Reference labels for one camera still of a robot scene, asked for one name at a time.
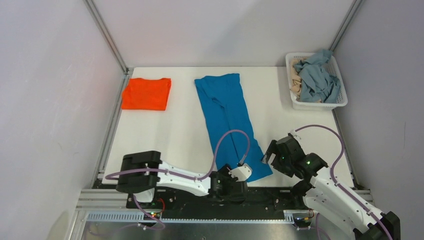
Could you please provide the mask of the blue t-shirt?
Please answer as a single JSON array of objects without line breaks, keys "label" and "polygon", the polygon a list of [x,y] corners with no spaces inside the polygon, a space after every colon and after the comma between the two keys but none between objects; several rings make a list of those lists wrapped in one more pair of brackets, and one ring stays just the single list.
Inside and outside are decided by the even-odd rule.
[{"label": "blue t-shirt", "polygon": [[248,182],[270,176],[243,95],[238,73],[205,76],[194,81],[212,149],[218,148],[215,164],[236,168],[240,160],[250,166]]}]

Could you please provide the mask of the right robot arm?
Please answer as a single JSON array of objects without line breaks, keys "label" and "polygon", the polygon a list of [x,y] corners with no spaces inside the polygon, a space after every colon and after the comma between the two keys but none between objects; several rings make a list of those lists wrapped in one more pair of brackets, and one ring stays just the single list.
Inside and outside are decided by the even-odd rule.
[{"label": "right robot arm", "polygon": [[306,154],[291,135],[272,140],[263,156],[278,172],[300,181],[290,189],[290,202],[297,209],[313,209],[337,225],[352,240],[399,240],[399,217],[379,208],[336,179],[316,153]]}]

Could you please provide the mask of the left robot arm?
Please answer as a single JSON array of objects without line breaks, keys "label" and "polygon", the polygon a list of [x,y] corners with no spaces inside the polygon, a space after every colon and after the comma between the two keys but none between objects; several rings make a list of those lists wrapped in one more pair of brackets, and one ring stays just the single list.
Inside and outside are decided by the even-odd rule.
[{"label": "left robot arm", "polygon": [[131,153],[123,156],[120,172],[107,179],[116,179],[118,192],[135,195],[145,208],[157,204],[158,187],[166,187],[190,193],[196,197],[208,197],[214,201],[240,202],[247,197],[247,180],[251,167],[242,163],[232,169],[225,165],[210,173],[183,170],[161,160],[158,151]]}]

